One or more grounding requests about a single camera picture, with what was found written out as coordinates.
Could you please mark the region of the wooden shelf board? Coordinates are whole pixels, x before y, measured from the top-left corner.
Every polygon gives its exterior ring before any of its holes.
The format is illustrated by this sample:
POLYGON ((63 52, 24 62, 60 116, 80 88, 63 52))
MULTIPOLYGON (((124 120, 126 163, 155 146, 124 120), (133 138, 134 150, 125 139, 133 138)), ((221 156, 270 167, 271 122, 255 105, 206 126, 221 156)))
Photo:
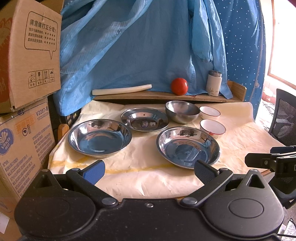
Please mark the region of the wooden shelf board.
POLYGON ((232 92, 233 97, 231 99, 226 99, 224 96, 209 96, 208 94, 199 95, 175 95, 167 92, 155 92, 155 91, 140 91, 134 93, 123 93, 123 94, 113 94, 113 95, 99 95, 94 97, 94 100, 108 102, 114 102, 117 100, 183 100, 183 101, 197 101, 197 102, 242 102, 245 100, 247 88, 243 85, 228 80, 227 85, 232 92))

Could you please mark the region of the black plastic crate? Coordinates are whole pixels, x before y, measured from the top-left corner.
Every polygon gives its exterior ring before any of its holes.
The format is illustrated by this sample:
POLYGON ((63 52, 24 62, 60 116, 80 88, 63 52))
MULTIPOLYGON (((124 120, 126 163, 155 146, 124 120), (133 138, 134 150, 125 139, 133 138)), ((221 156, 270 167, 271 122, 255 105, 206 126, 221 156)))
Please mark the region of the black plastic crate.
POLYGON ((69 127, 73 126, 76 120, 78 120, 78 117, 81 113, 81 109, 77 110, 76 112, 68 116, 60 116, 56 111, 52 94, 48 96, 48 106, 49 106, 49 113, 50 113, 50 120, 51 120, 53 135, 54 135, 55 143, 57 144, 59 142, 58 141, 59 125, 67 124, 69 125, 69 127))

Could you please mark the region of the lower Vinda cardboard box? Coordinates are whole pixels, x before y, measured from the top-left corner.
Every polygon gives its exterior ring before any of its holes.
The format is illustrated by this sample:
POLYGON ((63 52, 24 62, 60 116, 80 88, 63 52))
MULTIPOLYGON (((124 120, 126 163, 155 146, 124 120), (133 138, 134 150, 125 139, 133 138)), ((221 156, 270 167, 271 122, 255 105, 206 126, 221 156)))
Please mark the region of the lower Vinda cardboard box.
POLYGON ((20 237, 14 221, 17 203, 55 146, 48 99, 1 114, 1 240, 20 237))

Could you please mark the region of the steel deep plate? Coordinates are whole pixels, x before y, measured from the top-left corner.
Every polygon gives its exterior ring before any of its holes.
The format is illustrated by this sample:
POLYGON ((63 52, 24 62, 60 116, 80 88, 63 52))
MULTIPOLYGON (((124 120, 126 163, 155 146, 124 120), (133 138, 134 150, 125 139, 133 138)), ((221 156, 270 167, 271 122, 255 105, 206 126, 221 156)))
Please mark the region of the steel deep plate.
POLYGON ((73 127, 68 135, 72 149, 95 158, 112 156, 127 147, 131 140, 131 130, 110 119, 84 121, 73 127))
POLYGON ((185 169, 194 169, 197 160, 213 165, 221 154, 219 144, 213 137, 187 126, 163 130, 157 137, 156 146, 166 160, 185 169))

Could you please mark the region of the blue cloth garment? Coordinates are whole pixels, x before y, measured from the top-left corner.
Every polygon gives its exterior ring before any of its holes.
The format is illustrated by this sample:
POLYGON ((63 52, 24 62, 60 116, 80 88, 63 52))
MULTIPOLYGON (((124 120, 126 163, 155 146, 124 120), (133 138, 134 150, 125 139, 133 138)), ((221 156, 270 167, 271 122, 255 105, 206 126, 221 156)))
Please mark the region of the blue cloth garment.
POLYGON ((213 1, 64 1, 61 89, 53 100, 69 115, 93 90, 151 84, 166 92, 184 78, 188 93, 205 93, 208 73, 222 73, 227 99, 223 30, 213 1))

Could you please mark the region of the white leek stalk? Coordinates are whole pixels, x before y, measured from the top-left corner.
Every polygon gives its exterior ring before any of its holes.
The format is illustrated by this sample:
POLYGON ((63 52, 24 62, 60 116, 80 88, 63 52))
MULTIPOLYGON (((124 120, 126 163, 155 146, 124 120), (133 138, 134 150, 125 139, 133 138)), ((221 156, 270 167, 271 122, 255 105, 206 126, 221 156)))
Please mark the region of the white leek stalk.
POLYGON ((134 86, 134 87, 125 87, 125 88, 111 88, 111 89, 94 89, 92 90, 92 95, 113 95, 113 94, 125 94, 125 93, 134 93, 149 90, 152 88, 151 84, 134 86))

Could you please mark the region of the black mesh chair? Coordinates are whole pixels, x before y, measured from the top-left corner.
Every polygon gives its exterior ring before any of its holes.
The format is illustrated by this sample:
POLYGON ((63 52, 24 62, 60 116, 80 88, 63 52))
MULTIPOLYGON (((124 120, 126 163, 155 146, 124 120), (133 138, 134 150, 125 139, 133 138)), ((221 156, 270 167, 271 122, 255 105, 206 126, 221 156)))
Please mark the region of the black mesh chair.
POLYGON ((268 133, 285 146, 295 146, 295 96, 282 90, 276 90, 276 103, 268 133))

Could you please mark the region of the white thermos cup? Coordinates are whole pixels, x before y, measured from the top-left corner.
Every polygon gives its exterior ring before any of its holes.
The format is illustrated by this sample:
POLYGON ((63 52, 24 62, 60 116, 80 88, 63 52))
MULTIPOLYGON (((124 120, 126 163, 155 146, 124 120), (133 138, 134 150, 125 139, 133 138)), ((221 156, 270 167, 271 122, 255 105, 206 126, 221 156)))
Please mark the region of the white thermos cup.
POLYGON ((222 73, 211 70, 208 73, 206 91, 210 96, 218 96, 222 83, 222 73))

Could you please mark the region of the white red-rimmed bowl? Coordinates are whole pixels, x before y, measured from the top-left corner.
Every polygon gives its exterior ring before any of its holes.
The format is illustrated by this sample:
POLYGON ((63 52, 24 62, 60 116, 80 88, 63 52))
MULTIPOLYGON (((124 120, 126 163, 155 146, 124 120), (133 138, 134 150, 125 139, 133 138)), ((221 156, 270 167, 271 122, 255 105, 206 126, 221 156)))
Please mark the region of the white red-rimmed bowl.
POLYGON ((200 129, 215 139, 222 137, 226 133, 225 126, 216 120, 201 120, 200 129))
POLYGON ((210 107, 210 106, 201 106, 200 109, 200 116, 201 118, 208 119, 208 120, 218 120, 221 116, 221 112, 217 109, 210 107))

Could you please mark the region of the steel round bowl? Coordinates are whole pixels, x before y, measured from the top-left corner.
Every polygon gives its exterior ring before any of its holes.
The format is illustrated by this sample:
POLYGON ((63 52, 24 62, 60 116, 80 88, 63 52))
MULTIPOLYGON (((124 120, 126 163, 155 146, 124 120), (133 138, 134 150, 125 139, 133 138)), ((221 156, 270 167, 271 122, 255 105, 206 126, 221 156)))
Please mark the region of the steel round bowl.
POLYGON ((196 105, 181 100, 168 101, 165 109, 167 116, 180 124, 193 122, 200 114, 200 109, 196 105))

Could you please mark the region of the blue dotted curtain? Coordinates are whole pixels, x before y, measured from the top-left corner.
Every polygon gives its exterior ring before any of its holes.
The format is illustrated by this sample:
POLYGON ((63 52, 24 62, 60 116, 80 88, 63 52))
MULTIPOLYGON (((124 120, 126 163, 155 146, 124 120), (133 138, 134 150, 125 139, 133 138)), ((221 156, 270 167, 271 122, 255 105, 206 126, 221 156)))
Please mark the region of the blue dotted curtain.
POLYGON ((260 1, 214 1, 223 29, 227 79, 247 88, 244 101, 258 113, 265 76, 266 42, 260 1))

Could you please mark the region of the upper cardboard box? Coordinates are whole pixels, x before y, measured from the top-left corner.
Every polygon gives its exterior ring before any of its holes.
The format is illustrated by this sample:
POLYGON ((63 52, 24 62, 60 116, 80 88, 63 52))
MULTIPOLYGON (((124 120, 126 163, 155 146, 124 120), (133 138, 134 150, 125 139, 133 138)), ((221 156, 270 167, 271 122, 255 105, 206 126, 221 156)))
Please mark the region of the upper cardboard box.
POLYGON ((1 113, 61 88, 63 1, 1 1, 1 113))

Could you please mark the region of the red tomato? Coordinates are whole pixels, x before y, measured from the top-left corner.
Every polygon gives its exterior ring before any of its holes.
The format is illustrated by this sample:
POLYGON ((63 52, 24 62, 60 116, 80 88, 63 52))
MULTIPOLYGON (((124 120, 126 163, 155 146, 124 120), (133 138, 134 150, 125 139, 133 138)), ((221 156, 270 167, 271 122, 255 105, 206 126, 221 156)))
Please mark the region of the red tomato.
POLYGON ((176 78, 171 82, 171 91, 175 95, 185 95, 188 89, 187 80, 184 78, 176 78))

